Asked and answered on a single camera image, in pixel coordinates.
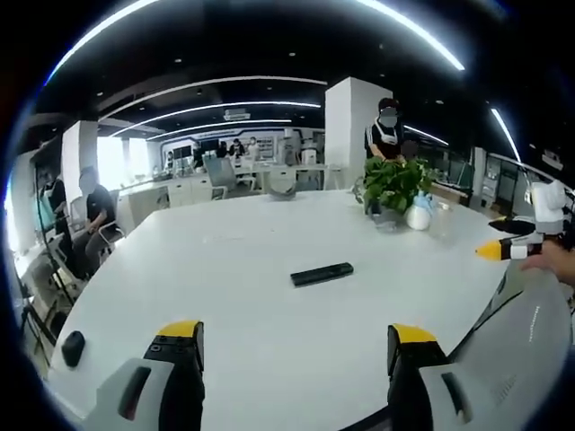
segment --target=hand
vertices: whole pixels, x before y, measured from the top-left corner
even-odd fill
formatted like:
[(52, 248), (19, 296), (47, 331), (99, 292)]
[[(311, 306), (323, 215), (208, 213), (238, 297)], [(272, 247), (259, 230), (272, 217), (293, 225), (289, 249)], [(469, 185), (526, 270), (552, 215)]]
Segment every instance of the hand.
[(551, 270), (557, 279), (575, 288), (575, 252), (562, 249), (555, 242), (545, 241), (541, 254), (530, 256), (521, 269), (540, 268)]

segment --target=person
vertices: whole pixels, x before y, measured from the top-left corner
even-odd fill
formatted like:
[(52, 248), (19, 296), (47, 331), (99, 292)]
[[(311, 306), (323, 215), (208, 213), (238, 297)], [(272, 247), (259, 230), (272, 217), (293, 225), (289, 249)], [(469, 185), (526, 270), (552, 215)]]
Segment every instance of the person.
[(66, 256), (66, 265), (68, 269), (70, 269), (76, 277), (81, 277), (82, 272), (76, 265), (72, 235), (70, 234), (66, 217), (66, 189), (64, 187), (64, 182), (58, 176), (53, 177), (49, 171), (44, 172), (42, 177), (44, 186), (41, 190), (41, 196), (47, 196), (50, 208), (54, 213), (54, 218), (56, 220), (54, 223), (54, 229), (56, 234), (62, 233), (62, 240), (58, 246)]
[[(101, 226), (116, 221), (114, 203), (110, 192), (98, 183), (98, 176), (93, 167), (83, 168), (80, 173), (80, 190), (86, 198), (85, 232), (74, 240), (74, 252), (77, 263), (87, 277), (91, 277), (100, 267), (100, 252), (108, 243), (98, 233)], [(116, 234), (117, 226), (112, 224), (102, 231), (106, 239)]]
[(216, 157), (219, 159), (223, 159), (227, 155), (227, 143), (226, 141), (222, 141), (219, 143), (219, 147), (216, 150)]
[(545, 241), (541, 254), (527, 258), (521, 268), (548, 269), (559, 281), (575, 289), (575, 250), (566, 251), (555, 242)]
[(238, 138), (234, 139), (234, 144), (230, 146), (230, 150), (228, 153), (230, 155), (235, 155), (236, 157), (245, 154), (245, 148), (243, 148), (243, 145)]
[(173, 151), (168, 151), (168, 154), (165, 157), (165, 171), (171, 171), (173, 168)]
[(253, 160), (260, 160), (260, 146), (258, 145), (258, 141), (255, 136), (250, 138), (250, 144), (248, 145), (248, 153)]
[(399, 120), (399, 103), (395, 99), (383, 98), (379, 104), (379, 115), (373, 124), (366, 127), (365, 148), (367, 158), (404, 161), (401, 155), (403, 124)]

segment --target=white desk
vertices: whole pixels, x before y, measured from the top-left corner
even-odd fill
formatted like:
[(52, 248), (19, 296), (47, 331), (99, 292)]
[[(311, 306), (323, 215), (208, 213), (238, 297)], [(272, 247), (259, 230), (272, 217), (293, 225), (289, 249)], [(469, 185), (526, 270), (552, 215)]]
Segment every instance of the white desk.
[[(234, 222), (229, 223), (233, 214)], [(85, 415), (96, 389), (165, 324), (205, 322), (202, 429), (337, 430), (386, 404), (387, 326), (418, 325), (450, 352), (507, 264), (475, 257), (498, 237), (456, 207), (451, 246), (380, 233), (344, 191), (215, 201), (149, 216), (104, 262), (58, 339), (54, 392)], [(355, 273), (295, 289), (289, 274), (340, 262)], [(86, 337), (68, 370), (60, 345)]]

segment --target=black remote control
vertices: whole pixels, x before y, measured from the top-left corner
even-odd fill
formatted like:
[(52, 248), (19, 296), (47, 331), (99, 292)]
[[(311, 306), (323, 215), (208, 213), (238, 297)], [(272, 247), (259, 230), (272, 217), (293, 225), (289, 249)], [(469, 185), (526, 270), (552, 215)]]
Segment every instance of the black remote control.
[(342, 278), (349, 274), (353, 274), (353, 267), (350, 263), (345, 262), (330, 265), (329, 267), (297, 272), (296, 274), (291, 274), (290, 277), (296, 287), (301, 287), (322, 283), (323, 281), (333, 280), (335, 278)]

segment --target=desk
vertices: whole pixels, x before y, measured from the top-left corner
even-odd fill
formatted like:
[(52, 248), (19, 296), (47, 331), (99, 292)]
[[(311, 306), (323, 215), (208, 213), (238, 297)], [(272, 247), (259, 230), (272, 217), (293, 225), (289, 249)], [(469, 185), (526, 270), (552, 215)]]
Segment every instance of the desk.
[[(342, 429), (386, 404), (389, 324), (425, 328), (450, 352), (480, 317), (507, 267), (474, 255), (498, 237), (488, 221), (455, 207), (451, 245), (423, 232), (380, 233), (345, 191), (155, 212), (75, 304), (49, 385), (85, 415), (103, 381), (144, 355), (165, 324), (201, 319), (202, 430)], [(345, 261), (350, 277), (291, 284), (290, 273)], [(86, 349), (71, 371), (60, 346), (73, 330)]]

